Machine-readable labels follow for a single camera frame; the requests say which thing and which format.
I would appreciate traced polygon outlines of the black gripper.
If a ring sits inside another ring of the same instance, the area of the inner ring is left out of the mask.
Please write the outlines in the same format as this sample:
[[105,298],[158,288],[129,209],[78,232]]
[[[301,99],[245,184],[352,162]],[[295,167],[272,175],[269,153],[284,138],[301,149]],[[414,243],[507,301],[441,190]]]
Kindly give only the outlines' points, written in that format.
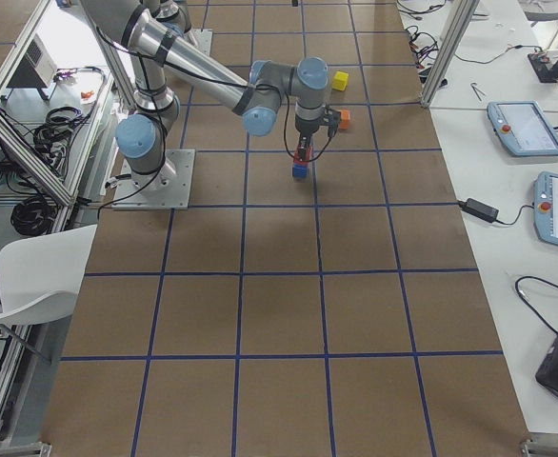
[[307,164],[311,158],[311,137],[320,129],[321,118],[305,119],[296,116],[295,128],[299,133],[296,149],[296,159],[299,163]]

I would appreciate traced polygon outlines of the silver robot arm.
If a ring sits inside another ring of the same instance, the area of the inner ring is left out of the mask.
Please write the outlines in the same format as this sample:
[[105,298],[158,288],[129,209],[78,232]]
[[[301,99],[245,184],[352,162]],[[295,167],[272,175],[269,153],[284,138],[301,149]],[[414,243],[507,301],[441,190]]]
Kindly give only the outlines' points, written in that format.
[[183,33],[191,31],[188,2],[183,0],[153,1],[149,7],[152,16],[167,26],[178,28]]
[[133,64],[137,111],[116,134],[131,181],[141,192],[166,187],[176,174],[165,146],[178,115],[167,71],[240,116],[250,136],[268,135],[280,107],[294,99],[298,162],[316,160],[312,137],[321,127],[329,138],[338,130],[341,115],[327,103],[329,71],[321,58],[307,57],[297,65],[256,61],[244,79],[196,48],[185,26],[163,18],[160,1],[85,1],[82,6],[102,39],[123,48]]

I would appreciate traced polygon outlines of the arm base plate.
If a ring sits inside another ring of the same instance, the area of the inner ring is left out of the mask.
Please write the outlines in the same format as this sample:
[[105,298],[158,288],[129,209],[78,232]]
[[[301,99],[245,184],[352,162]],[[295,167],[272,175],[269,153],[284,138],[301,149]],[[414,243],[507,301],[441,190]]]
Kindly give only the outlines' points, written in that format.
[[166,164],[154,176],[134,174],[120,180],[111,207],[117,210],[187,209],[195,161],[194,149],[168,149]]
[[203,52],[206,56],[210,56],[212,35],[211,29],[191,29],[189,36],[194,40],[194,46],[198,50]]

